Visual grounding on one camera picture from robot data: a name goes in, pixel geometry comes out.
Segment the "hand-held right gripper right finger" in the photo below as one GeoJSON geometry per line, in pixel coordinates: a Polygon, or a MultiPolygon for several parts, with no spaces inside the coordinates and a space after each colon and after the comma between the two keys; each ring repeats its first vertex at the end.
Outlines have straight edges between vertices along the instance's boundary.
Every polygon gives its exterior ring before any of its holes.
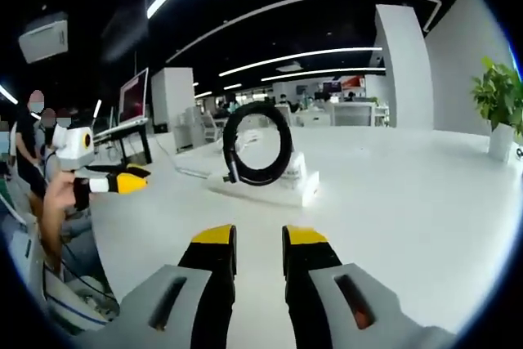
{"type": "Polygon", "coordinates": [[[282,242],[285,301],[297,347],[452,347],[452,333],[408,317],[391,289],[355,263],[342,263],[319,232],[286,225],[282,242]]]}

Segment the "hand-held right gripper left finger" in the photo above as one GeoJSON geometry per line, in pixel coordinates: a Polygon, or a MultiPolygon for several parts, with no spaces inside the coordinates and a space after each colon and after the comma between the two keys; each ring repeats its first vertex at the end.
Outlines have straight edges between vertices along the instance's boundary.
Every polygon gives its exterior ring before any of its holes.
{"type": "Polygon", "coordinates": [[[197,234],[175,266],[128,293],[119,315],[82,333],[83,348],[224,348],[235,302],[236,228],[197,234]]]}

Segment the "person's left hand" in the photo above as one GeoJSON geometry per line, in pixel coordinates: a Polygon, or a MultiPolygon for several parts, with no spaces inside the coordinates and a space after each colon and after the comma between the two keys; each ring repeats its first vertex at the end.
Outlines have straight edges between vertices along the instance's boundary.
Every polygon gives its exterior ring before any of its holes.
{"type": "Polygon", "coordinates": [[[43,201],[43,217],[57,220],[65,210],[74,206],[75,175],[72,172],[59,172],[49,183],[43,201]]]}

